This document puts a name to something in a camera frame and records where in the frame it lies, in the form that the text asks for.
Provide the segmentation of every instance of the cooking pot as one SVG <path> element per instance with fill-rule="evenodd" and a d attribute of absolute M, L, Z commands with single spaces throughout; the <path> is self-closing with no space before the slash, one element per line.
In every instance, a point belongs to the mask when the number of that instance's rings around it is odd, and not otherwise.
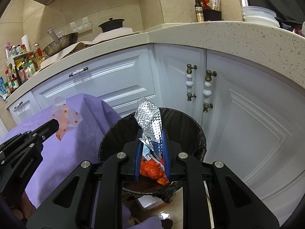
<path fill-rule="evenodd" d="M 68 46 L 75 44 L 78 40 L 78 33 L 70 33 L 58 38 L 54 31 L 50 29 L 48 34 L 54 39 L 54 41 L 44 49 L 49 57 L 59 53 Z"/>
<path fill-rule="evenodd" d="M 109 21 L 102 23 L 99 27 L 102 29 L 103 33 L 105 33 L 123 27 L 123 21 L 125 20 L 110 18 Z"/>

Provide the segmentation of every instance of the metal bolt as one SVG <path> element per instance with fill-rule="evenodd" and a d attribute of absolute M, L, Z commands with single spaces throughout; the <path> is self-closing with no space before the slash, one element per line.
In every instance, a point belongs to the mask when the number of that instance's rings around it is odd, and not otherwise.
<path fill-rule="evenodd" d="M 188 154 L 185 153 L 185 152 L 180 152 L 180 153 L 178 154 L 178 156 L 179 156 L 179 158 L 187 158 L 187 157 L 188 157 Z"/>
<path fill-rule="evenodd" d="M 82 162 L 80 165 L 81 165 L 81 167 L 83 167 L 83 168 L 87 168 L 87 167 L 90 166 L 90 162 L 89 162 L 89 161 L 84 161 L 84 162 Z"/>
<path fill-rule="evenodd" d="M 224 166 L 224 163 L 221 162 L 221 161 L 216 161 L 216 162 L 215 162 L 215 166 L 216 166 L 217 168 L 222 168 L 222 167 Z"/>
<path fill-rule="evenodd" d="M 126 153 L 125 152 L 119 152 L 116 156 L 117 156 L 117 158 L 124 158 L 124 157 L 126 157 Z"/>

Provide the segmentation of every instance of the black trash bag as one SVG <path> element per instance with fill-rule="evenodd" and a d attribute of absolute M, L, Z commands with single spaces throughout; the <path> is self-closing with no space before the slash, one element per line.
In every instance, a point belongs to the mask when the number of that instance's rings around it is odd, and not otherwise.
<path fill-rule="evenodd" d="M 170 108 L 160 108 L 162 129 L 167 130 L 169 140 L 181 145 L 182 150 L 194 155 L 203 162 L 206 153 L 206 139 L 199 124 L 187 114 Z M 128 142 L 135 141 L 141 129 L 132 113 L 114 124 L 103 138 L 99 149 L 99 160 L 105 161 L 115 153 L 123 150 Z M 169 203 L 175 192 L 182 187 L 182 182 L 172 182 L 163 186 L 149 177 L 139 176 L 133 183 L 124 182 L 123 191 L 140 198 L 152 195 Z"/>

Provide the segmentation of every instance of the aluminum foil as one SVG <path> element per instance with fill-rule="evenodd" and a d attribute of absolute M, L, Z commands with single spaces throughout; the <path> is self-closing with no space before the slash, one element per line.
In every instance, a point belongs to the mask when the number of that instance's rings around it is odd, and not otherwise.
<path fill-rule="evenodd" d="M 162 154 L 162 122 L 160 109 L 142 97 L 138 100 L 138 109 L 135 119 L 143 130 L 141 140 L 151 149 L 157 159 Z"/>

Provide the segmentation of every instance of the human hand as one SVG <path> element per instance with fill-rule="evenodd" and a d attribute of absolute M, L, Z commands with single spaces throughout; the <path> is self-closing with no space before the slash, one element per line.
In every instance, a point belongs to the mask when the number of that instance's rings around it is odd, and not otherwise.
<path fill-rule="evenodd" d="M 29 219 L 36 211 L 36 207 L 31 203 L 25 191 L 21 196 L 20 209 L 21 211 L 18 209 L 13 209 L 13 213 L 19 220 L 22 220 L 23 218 Z"/>

